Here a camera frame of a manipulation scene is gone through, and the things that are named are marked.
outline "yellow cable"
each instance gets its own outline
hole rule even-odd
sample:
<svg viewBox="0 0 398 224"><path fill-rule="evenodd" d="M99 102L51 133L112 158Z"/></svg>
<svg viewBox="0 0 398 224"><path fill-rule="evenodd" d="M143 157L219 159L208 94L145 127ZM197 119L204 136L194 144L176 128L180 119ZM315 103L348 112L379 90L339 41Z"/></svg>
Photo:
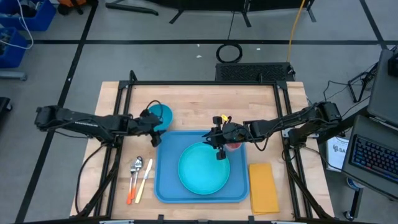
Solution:
<svg viewBox="0 0 398 224"><path fill-rule="evenodd" d="M305 0L303 0L303 1L301 2L301 6L300 6L300 9L298 10L298 13L297 13L297 16L296 16L296 20L294 21L294 24L293 24L292 32L290 33L289 51L287 52L287 59L286 59L286 62L290 62L290 53L292 52L292 40L293 40L294 30L296 29L297 21L299 21L300 14L301 14L301 10L302 10L303 7L304 7L304 2L305 2Z"/></svg>

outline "teal bowl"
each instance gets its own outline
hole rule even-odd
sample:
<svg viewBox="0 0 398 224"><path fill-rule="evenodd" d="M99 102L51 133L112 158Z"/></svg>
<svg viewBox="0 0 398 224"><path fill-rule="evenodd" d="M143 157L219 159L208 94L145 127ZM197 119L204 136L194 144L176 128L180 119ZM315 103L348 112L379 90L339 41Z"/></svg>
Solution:
<svg viewBox="0 0 398 224"><path fill-rule="evenodd" d="M162 110L161 108L163 108L163 115L160 118L160 121L163 122L162 124L156 126L154 128L155 131L165 131L167 130L167 128L170 126L170 124L172 124L173 121L173 112L172 110L167 106L167 105L153 105L151 106L148 110L151 113L154 113L157 116L160 116Z"/></svg>
<svg viewBox="0 0 398 224"><path fill-rule="evenodd" d="M210 145L198 142L182 153L178 176L189 191L199 195L213 194L223 188L229 177L229 160L217 160Z"/></svg>

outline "teal plate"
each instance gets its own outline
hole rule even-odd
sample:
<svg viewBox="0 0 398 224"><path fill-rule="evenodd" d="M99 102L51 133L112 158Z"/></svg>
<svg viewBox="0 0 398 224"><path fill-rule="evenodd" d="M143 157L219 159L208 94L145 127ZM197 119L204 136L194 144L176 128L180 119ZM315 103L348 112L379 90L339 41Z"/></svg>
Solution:
<svg viewBox="0 0 398 224"><path fill-rule="evenodd" d="M189 191L208 195L221 189L229 177L229 160L217 160L210 145L198 142L182 153L178 162L178 176Z"/></svg>

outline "blue tray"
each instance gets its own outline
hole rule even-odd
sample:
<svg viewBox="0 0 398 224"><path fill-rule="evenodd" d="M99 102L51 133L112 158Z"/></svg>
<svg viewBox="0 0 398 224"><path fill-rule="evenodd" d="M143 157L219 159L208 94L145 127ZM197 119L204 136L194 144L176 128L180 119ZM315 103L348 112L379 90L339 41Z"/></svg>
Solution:
<svg viewBox="0 0 398 224"><path fill-rule="evenodd" d="M249 194L248 162L242 144L234 152L226 151L231 173L224 187L210 195L198 195L187 190L178 177L178 162L182 152L192 144L203 142L208 131L169 131L162 135L157 149L155 195L164 203L225 203L240 202Z"/></svg>

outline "red cup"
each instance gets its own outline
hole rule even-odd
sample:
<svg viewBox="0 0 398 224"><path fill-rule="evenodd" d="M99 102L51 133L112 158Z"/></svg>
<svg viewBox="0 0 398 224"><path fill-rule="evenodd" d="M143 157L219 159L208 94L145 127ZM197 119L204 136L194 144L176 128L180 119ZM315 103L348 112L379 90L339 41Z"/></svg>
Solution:
<svg viewBox="0 0 398 224"><path fill-rule="evenodd" d="M241 146L242 146L241 142L239 142L239 143L229 143L229 144L225 144L224 145L224 147L227 148L227 150L229 152L233 152L233 151L239 149Z"/></svg>

